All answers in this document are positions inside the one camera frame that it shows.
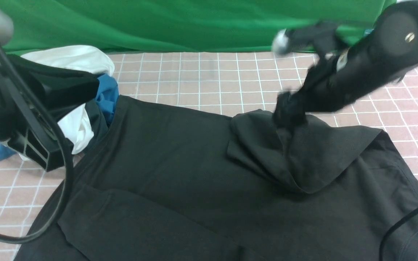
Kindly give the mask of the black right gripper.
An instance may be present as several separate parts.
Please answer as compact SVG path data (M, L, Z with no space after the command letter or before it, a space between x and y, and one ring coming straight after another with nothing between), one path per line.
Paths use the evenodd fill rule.
M320 58L310 66L302 87L283 91L277 96L272 120L277 128L291 129L305 122L308 112L329 113L344 107L343 96L330 82L336 74L338 56Z

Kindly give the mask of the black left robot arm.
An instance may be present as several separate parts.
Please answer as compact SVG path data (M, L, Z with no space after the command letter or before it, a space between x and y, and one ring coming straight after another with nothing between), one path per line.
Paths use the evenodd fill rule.
M73 168L73 142L55 124L94 99L94 74L39 65L6 54L13 22L0 10L0 142L46 171Z

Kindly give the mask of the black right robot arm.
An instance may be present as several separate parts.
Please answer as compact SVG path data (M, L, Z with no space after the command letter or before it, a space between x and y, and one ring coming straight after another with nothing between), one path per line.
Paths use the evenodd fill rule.
M275 55L313 47L319 56L298 91L278 95L272 116L277 127L301 125L307 113L339 111L418 67L418 0L390 5L370 33L352 46L338 34L338 27L318 22L280 31L274 38Z

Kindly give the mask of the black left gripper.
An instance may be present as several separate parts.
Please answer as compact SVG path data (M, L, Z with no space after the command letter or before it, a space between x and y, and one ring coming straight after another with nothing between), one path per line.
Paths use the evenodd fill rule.
M7 147L36 162L47 172L65 166L65 159L58 139L50 130L44 130L41 138L28 127L18 127L7 140Z

